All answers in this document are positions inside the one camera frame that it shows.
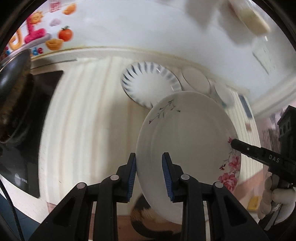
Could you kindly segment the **white gloved right hand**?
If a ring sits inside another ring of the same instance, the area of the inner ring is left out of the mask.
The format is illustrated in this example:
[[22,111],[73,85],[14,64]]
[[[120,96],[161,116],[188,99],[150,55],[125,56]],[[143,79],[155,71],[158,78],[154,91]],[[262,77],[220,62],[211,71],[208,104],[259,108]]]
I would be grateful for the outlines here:
[[271,212],[271,203],[281,203],[280,212],[276,218],[275,225],[288,219],[295,208],[295,189],[274,189],[272,187],[272,177],[269,176],[264,184],[264,191],[262,194],[262,200],[257,210],[257,216],[259,219],[263,219],[267,214]]

